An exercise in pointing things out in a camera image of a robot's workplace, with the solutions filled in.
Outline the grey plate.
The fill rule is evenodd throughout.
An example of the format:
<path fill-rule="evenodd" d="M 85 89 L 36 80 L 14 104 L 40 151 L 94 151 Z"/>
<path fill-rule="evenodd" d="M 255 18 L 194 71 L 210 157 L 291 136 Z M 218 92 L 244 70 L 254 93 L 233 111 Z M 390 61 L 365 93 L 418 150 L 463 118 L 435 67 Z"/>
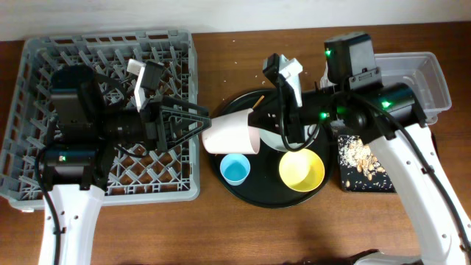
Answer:
<path fill-rule="evenodd" d="M 310 126 L 304 126 L 305 137 L 308 138 L 314 130 L 316 129 L 316 125 L 312 124 Z M 287 152 L 288 150 L 285 148 L 282 138 L 279 134 L 270 132 L 268 130 L 259 129 L 259 136 L 267 146 L 272 149 L 275 149 L 280 152 Z"/>

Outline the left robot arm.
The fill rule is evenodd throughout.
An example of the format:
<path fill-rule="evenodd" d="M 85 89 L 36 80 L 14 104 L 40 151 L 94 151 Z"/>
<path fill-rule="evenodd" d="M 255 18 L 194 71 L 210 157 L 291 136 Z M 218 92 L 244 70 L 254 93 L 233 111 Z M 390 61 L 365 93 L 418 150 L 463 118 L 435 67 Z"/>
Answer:
<path fill-rule="evenodd" d="M 56 110 L 49 137 L 34 171 L 45 203 L 41 264 L 89 264 L 93 236 L 117 152 L 141 145 L 168 152 L 211 125 L 208 110 L 172 96 L 155 94 L 163 76 L 160 63 L 132 61 L 135 107 L 109 105 L 101 84 L 124 92 L 122 81 L 85 65 L 66 66 L 52 75 Z"/>

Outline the wooden chopstick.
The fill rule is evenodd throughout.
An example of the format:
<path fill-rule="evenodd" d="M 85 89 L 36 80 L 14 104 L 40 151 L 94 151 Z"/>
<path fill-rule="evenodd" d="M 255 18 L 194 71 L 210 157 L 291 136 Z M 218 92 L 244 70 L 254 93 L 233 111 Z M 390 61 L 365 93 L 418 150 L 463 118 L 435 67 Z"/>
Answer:
<path fill-rule="evenodd" d="M 263 100 L 264 100 L 265 96 L 262 95 L 258 100 L 257 102 L 252 106 L 252 109 L 255 109 Z"/>

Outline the blue cup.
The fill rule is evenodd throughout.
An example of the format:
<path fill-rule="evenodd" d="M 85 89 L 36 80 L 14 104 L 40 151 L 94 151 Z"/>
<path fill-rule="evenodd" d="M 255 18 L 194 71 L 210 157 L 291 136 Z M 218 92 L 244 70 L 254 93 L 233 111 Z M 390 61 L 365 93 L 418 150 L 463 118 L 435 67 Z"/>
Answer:
<path fill-rule="evenodd" d="M 250 170 L 250 162 L 248 158 L 242 154 L 225 155 L 219 166 L 222 177 L 231 186 L 241 185 L 248 177 Z"/>

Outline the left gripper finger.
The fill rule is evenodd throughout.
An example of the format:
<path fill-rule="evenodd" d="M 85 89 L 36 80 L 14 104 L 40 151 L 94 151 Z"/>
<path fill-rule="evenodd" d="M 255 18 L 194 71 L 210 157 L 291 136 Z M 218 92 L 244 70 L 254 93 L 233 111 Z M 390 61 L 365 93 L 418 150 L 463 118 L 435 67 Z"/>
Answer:
<path fill-rule="evenodd" d="M 189 110 L 195 110 L 196 112 L 201 113 L 203 116 L 209 116 L 209 110 L 206 107 L 199 106 L 181 99 L 176 99 L 174 97 L 163 96 L 162 103 L 165 106 L 173 107 L 174 105 L 177 105 Z"/>
<path fill-rule="evenodd" d="M 160 126 L 160 151 L 169 151 L 208 129 L 211 121 L 194 113 L 167 113 Z"/>

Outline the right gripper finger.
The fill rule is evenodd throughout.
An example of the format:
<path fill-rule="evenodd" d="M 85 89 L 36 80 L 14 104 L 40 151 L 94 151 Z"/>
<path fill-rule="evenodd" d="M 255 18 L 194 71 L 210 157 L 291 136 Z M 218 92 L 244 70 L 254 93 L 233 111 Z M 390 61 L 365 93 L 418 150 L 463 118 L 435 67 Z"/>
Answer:
<path fill-rule="evenodd" d="M 273 121 L 273 116 L 269 110 L 254 109 L 249 114 L 249 121 Z"/>
<path fill-rule="evenodd" d="M 250 124 L 251 127 L 257 128 L 260 133 L 267 134 L 267 133 L 274 133 L 275 127 L 271 124 Z"/>

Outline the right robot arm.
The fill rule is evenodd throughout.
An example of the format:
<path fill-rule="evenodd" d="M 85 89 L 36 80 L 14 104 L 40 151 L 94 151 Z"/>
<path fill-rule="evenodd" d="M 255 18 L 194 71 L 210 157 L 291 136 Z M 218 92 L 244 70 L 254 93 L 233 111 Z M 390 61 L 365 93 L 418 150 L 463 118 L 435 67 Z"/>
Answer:
<path fill-rule="evenodd" d="M 308 126 L 340 120 L 369 146 L 385 168 L 418 238 L 418 256 L 366 250 L 343 264 L 468 264 L 470 218 L 436 154 L 425 111 L 412 88 L 384 85 L 371 37 L 351 32 L 324 43 L 330 86 L 304 92 L 301 65 L 279 54 L 263 63 L 276 95 L 249 115 L 249 124 L 280 135 L 290 151 L 306 148 Z"/>

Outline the yellow bowl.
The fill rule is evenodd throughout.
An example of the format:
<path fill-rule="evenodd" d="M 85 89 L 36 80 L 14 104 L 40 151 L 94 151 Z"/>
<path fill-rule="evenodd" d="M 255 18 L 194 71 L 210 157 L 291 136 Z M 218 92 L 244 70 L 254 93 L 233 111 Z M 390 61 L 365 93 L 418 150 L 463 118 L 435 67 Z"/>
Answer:
<path fill-rule="evenodd" d="M 322 159 L 309 149 L 285 153 L 280 159 L 278 171 L 282 182 L 297 192 L 313 191 L 325 180 Z"/>

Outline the pink cup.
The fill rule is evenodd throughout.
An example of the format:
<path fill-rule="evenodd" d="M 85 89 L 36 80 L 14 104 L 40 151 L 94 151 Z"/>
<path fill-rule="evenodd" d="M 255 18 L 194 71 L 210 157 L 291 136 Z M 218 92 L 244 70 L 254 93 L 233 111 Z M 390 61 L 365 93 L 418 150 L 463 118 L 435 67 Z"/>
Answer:
<path fill-rule="evenodd" d="M 210 154 L 256 155 L 261 148 L 259 129 L 248 124 L 252 108 L 211 119 L 202 132 L 202 142 Z"/>

